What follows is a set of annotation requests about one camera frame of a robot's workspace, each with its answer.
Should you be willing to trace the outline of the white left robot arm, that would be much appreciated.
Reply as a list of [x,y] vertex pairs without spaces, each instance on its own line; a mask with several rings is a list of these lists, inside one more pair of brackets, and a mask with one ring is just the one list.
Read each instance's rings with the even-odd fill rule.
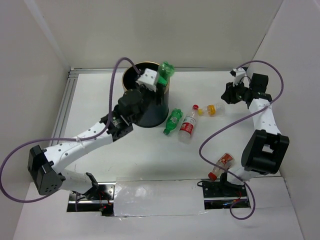
[[151,104],[163,102],[165,87],[149,90],[145,85],[129,89],[117,105],[99,122],[69,141],[42,149],[39,145],[29,151],[27,169],[41,196],[58,190],[69,190],[92,200],[103,193],[95,177],[66,170],[66,167],[86,154],[112,144],[133,131]]

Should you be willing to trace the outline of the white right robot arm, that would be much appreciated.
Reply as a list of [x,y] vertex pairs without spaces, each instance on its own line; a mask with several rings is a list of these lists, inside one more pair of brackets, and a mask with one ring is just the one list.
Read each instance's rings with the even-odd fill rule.
[[227,179],[219,182],[218,190],[223,196],[230,196],[241,185],[257,176],[276,174],[290,140],[281,134],[277,127],[273,109],[272,97],[266,93],[269,77],[263,74],[253,74],[249,86],[244,84],[247,77],[242,68],[232,70],[233,82],[226,84],[221,99],[227,104],[245,102],[252,116],[254,132],[241,155],[241,166],[230,171]]

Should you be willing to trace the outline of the green bottle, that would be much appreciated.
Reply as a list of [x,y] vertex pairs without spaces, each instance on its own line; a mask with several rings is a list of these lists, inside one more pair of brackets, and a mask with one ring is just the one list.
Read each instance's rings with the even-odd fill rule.
[[182,110],[179,108],[174,108],[166,121],[163,133],[165,135],[169,135],[173,130],[175,130],[182,116]]
[[175,67],[167,61],[164,61],[157,70],[157,83],[163,86],[167,86],[170,77],[172,77],[174,73]]

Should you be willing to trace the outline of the small bottle with yellow cap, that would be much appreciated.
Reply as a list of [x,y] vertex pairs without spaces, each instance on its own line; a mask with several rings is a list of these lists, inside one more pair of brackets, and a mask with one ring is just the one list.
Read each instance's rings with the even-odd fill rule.
[[225,114],[225,104],[222,102],[218,102],[215,104],[209,104],[205,107],[199,108],[197,110],[197,113],[199,116],[205,116],[205,117],[218,117]]

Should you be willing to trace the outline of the clear bottle with red label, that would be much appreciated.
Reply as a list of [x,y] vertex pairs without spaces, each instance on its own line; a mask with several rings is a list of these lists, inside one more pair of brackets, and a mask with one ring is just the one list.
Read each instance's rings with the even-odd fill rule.
[[199,118],[198,110],[199,106],[194,104],[190,112],[185,116],[178,131],[178,140],[180,142],[188,144],[191,141]]

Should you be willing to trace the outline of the small bottle with red cap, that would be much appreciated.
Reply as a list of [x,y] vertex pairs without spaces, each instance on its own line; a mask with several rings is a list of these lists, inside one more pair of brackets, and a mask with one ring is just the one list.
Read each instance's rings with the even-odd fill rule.
[[229,153],[225,153],[217,162],[216,165],[214,166],[212,171],[209,172],[208,174],[208,178],[211,181],[216,181],[221,174],[223,174],[225,172],[225,170],[229,170],[230,167],[232,167],[232,165],[234,164],[235,159],[234,157],[229,154]]

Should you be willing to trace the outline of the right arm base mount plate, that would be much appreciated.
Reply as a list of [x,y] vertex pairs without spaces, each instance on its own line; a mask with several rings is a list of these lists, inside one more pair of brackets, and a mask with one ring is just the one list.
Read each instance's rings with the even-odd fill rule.
[[203,179],[197,183],[202,189],[205,210],[250,208],[250,201],[244,185],[235,185],[227,182],[227,173],[221,175],[221,180],[212,181]]

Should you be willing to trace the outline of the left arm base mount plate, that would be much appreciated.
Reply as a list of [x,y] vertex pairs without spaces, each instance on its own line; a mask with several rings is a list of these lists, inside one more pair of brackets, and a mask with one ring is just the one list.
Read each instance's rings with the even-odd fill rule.
[[66,211],[68,213],[99,213],[104,217],[113,217],[116,182],[99,182],[98,184],[100,192],[92,199],[71,191]]

